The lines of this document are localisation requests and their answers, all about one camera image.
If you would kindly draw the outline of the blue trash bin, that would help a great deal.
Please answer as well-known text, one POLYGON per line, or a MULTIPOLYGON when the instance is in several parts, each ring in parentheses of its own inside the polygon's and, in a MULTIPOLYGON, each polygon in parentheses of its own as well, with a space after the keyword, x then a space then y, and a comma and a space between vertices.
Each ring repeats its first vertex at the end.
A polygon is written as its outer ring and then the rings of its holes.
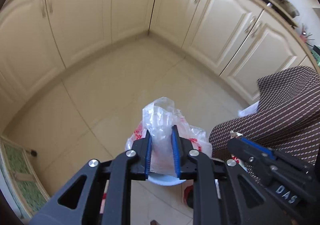
POLYGON ((148 181, 153 184, 164 186, 164 187, 172 187, 175 185, 179 185, 184 183, 186 180, 181 180, 177 177, 170 176, 170 175, 163 175, 157 173, 150 173, 148 176, 148 181))

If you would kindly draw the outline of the pink utensil holder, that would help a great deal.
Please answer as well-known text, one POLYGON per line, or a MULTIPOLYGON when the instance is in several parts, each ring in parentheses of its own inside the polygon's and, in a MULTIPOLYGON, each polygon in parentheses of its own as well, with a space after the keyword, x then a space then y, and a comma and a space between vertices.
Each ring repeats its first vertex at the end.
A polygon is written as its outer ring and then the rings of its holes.
POLYGON ((308 42, 313 41, 313 39, 311 38, 312 35, 313 35, 312 33, 308 33, 308 27, 303 23, 302 28, 301 28, 301 32, 300 32, 300 38, 308 46, 310 46, 310 44, 308 42))

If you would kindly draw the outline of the steel wok pan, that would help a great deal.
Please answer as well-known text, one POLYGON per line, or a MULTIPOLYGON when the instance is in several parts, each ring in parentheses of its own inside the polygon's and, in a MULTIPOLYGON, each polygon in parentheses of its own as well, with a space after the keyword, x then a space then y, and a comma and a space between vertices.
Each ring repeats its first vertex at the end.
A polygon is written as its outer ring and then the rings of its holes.
POLYGON ((295 6, 288 0, 274 0, 280 7, 282 7, 292 18, 300 15, 295 6))

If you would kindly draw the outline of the brown dotted tablecloth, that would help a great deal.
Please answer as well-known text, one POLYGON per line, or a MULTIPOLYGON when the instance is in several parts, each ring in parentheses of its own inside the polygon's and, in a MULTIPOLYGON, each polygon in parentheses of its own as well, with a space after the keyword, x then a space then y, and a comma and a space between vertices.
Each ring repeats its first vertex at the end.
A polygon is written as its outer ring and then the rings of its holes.
POLYGON ((296 66, 258 80, 255 113, 215 126, 209 136, 212 156, 229 159, 231 131, 266 148, 281 150, 314 165, 319 149, 319 74, 296 66))

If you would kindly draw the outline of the green patterned floor mat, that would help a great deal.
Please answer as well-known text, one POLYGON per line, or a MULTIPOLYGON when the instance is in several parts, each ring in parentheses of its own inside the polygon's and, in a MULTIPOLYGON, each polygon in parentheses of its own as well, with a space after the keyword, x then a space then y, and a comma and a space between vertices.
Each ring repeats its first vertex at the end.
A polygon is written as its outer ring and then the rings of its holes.
POLYGON ((30 161, 36 157, 37 151, 1 136, 1 173, 25 222, 50 200, 30 161))

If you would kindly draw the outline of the cream lower cabinets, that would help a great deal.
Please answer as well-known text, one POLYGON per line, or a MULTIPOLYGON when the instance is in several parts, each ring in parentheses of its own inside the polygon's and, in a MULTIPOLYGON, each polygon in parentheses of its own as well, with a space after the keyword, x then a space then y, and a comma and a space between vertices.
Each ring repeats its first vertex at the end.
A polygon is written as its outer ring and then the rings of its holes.
POLYGON ((5 0, 1 129, 53 79, 100 49, 151 32, 182 48, 255 102, 259 76, 317 67, 264 0, 5 0))

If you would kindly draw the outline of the clear plastic bag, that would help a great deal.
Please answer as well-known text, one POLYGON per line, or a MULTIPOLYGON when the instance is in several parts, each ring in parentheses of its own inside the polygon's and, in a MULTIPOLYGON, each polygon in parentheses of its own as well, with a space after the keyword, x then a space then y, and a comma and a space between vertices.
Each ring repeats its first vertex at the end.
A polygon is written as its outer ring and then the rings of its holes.
POLYGON ((142 120, 127 139, 125 150, 131 150, 133 142, 145 137, 149 132, 152 138, 150 171, 175 176, 171 134, 176 125, 180 137, 189 139, 194 149, 212 156, 212 144, 204 129, 189 125, 173 100, 161 97, 142 109, 142 120))

